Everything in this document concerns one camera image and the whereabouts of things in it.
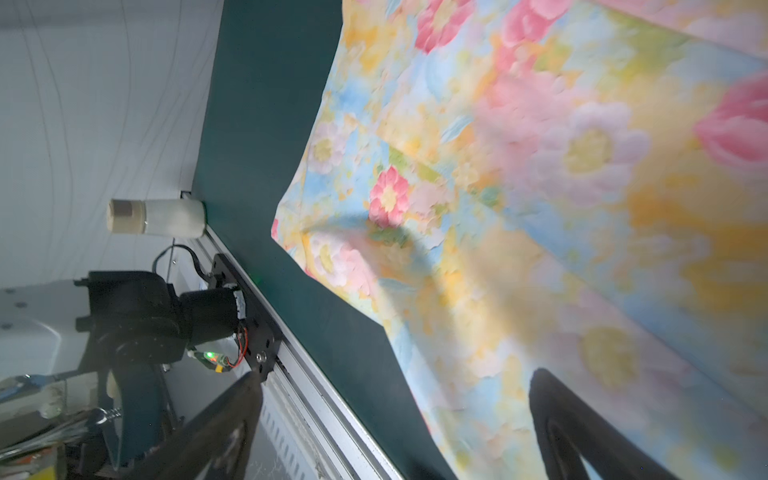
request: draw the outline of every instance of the black wire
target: black wire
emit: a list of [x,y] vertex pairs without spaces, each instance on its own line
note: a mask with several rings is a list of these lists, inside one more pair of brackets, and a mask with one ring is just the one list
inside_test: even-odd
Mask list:
[[186,245],[180,245],[179,243],[176,243],[174,245],[169,246],[168,248],[166,248],[165,250],[160,252],[160,255],[158,255],[157,257],[154,258],[154,262],[152,262],[152,273],[157,273],[157,262],[159,262],[160,259],[163,258],[163,255],[165,255],[168,252],[168,250],[170,250],[170,249],[172,249],[174,247],[183,248],[187,252],[189,252],[190,255],[192,256],[192,264],[194,265],[194,271],[197,272],[197,275],[201,279],[205,280],[206,282],[208,280],[210,280],[210,278],[211,278],[210,273],[208,273],[208,274],[203,273],[203,268],[200,266],[200,259],[197,258],[197,254],[194,252],[194,250],[192,250],[191,248],[187,247]]

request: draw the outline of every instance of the floral fabric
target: floral fabric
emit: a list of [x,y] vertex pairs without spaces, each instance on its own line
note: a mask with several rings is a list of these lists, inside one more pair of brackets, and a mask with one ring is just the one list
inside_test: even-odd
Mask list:
[[272,236],[459,478],[546,478],[538,368],[680,478],[768,475],[765,5],[344,1]]

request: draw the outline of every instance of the white wall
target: white wall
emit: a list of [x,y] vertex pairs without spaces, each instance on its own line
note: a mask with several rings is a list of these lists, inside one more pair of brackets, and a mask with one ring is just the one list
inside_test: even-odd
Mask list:
[[0,1],[0,287],[148,270],[108,199],[175,198],[197,162],[223,0]]

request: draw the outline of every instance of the dark green mat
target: dark green mat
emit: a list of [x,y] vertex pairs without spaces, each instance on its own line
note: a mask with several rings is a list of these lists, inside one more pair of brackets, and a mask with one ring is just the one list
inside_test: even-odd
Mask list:
[[454,478],[383,329],[270,238],[341,30],[340,0],[226,0],[193,193],[208,222],[406,478]]

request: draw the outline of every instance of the black bracket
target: black bracket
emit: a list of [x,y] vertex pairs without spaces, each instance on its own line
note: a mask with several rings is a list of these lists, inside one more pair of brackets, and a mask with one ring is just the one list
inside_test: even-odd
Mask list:
[[251,290],[248,282],[240,275],[237,268],[222,253],[214,256],[214,264],[210,268],[212,280],[210,288],[221,288],[235,283],[245,298],[245,326],[248,328],[248,350],[245,360],[253,373],[264,382],[266,375],[272,371],[277,358],[277,348],[282,336],[277,322],[272,318],[259,297]]

